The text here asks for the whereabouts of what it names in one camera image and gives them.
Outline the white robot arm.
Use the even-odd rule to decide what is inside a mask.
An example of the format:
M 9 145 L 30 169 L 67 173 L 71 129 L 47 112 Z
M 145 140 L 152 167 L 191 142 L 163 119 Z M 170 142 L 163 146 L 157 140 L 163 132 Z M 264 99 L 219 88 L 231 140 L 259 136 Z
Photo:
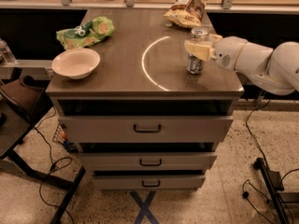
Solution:
M 299 91 L 299 43 L 284 42 L 275 49 L 237 36 L 192 38 L 184 47 L 199 60 L 244 75 L 255 86 L 275 95 Z

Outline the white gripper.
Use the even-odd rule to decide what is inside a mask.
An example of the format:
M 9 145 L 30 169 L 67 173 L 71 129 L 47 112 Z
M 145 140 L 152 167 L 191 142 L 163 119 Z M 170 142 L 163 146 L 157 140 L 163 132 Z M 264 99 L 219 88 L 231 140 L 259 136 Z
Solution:
M 186 40 L 184 48 L 199 60 L 207 62 L 213 58 L 219 68 L 236 71 L 239 54 L 248 40 L 236 36 L 222 38 L 216 34 L 210 34 L 208 40 L 200 42 Z

